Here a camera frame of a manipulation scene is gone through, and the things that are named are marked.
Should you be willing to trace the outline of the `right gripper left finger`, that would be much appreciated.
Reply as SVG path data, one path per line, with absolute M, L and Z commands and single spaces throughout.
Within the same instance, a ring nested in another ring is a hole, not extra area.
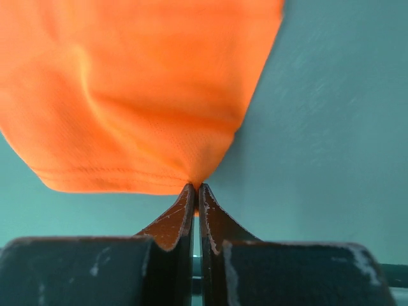
M 129 237 L 22 237 L 1 249 L 2 305 L 190 305 L 194 187 Z

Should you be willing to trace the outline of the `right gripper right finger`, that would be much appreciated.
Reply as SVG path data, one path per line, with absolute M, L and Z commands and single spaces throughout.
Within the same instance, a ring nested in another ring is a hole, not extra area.
M 265 242 L 199 189 L 205 305 L 394 305 L 385 276 L 359 244 Z

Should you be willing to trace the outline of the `orange t shirt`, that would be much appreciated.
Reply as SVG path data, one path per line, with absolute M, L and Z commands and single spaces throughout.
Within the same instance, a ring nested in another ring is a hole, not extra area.
M 283 1 L 2 1 L 1 132 L 56 191 L 198 187 L 283 18 Z

